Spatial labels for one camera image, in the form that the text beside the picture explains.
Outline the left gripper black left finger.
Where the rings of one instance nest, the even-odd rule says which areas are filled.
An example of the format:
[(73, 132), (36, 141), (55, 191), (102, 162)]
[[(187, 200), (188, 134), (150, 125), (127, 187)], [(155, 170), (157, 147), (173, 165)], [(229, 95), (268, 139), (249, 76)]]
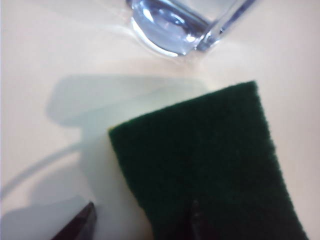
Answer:
[(89, 202), (52, 240), (92, 240), (97, 223), (94, 203)]

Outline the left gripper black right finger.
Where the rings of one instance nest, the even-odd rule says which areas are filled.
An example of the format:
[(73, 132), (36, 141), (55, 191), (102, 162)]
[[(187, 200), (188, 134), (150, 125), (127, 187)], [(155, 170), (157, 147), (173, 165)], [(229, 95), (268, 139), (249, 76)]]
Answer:
[(198, 200), (193, 200), (188, 219), (188, 239), (205, 240), (207, 238), (205, 215)]

